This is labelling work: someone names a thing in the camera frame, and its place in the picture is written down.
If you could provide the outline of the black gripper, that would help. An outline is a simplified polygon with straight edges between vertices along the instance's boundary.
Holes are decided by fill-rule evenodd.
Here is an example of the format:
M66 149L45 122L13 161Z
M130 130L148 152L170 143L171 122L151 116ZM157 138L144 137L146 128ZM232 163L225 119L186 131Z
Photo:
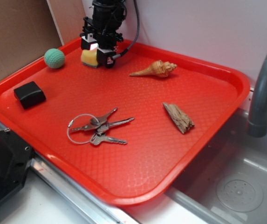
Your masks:
M119 57L114 49L118 42L123 41L123 35L117 33L127 12L123 0L92 1L93 15L84 17L81 49L94 50L97 47L96 60L106 68L112 68Z

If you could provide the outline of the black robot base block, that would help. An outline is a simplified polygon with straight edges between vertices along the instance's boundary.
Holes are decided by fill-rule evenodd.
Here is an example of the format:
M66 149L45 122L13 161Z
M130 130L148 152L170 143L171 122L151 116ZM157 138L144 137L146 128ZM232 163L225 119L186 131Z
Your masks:
M25 184L33 148L14 131L0 131L0 204Z

